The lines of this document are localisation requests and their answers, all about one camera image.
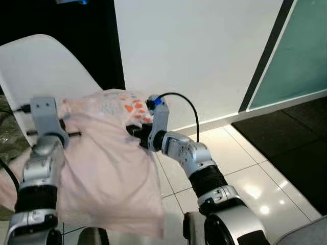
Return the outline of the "grey robot lower body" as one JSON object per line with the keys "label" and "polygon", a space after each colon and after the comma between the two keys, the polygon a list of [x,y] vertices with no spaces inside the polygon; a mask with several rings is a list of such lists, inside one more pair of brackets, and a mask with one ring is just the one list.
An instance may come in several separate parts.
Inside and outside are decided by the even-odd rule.
{"label": "grey robot lower body", "polygon": [[79,234],[76,245],[110,245],[107,231],[101,227],[85,227]]}

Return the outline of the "pink printed pillow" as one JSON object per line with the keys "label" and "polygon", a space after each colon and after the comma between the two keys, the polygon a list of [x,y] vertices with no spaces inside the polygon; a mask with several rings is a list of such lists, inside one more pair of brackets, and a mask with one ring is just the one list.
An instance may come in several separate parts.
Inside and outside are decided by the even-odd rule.
{"label": "pink printed pillow", "polygon": [[68,142],[59,171],[60,222],[163,238],[156,161],[126,130],[152,121],[147,98],[141,92],[109,89],[57,100],[67,129],[80,132]]}

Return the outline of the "grey plastic chair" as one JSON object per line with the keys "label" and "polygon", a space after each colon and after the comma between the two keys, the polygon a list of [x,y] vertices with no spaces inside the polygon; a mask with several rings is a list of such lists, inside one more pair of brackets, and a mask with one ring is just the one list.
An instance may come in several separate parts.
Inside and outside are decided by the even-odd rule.
{"label": "grey plastic chair", "polygon": [[274,245],[327,245],[327,216],[281,236]]}

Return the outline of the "teal glass door panel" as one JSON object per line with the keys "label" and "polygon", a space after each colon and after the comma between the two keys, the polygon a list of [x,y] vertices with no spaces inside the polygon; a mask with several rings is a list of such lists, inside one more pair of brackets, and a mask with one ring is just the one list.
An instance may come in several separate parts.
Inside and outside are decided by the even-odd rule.
{"label": "teal glass door panel", "polygon": [[326,90],[326,43],[327,0],[283,0],[241,110]]}

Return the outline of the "black door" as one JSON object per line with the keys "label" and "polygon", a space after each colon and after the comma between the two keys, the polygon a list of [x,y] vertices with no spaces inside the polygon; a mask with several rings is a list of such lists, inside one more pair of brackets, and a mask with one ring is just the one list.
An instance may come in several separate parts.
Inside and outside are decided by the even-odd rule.
{"label": "black door", "polygon": [[114,0],[0,0],[0,46],[36,34],[63,44],[101,89],[126,88]]}

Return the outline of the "white wardrobe door panel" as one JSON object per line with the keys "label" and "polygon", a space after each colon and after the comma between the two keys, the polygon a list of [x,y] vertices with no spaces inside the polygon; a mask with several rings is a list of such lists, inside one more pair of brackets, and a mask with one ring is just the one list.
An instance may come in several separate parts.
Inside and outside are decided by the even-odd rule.
{"label": "white wardrobe door panel", "polygon": [[163,94],[169,129],[233,116],[283,0],[114,0],[127,90]]}

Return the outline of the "white plastic shell chair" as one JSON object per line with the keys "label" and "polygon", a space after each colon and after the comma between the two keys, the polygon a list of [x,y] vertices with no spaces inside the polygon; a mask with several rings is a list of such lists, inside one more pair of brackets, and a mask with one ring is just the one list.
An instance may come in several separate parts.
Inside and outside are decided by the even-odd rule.
{"label": "white plastic shell chair", "polygon": [[31,35],[0,46],[0,88],[10,108],[33,97],[81,98],[101,88],[80,61],[49,35]]}

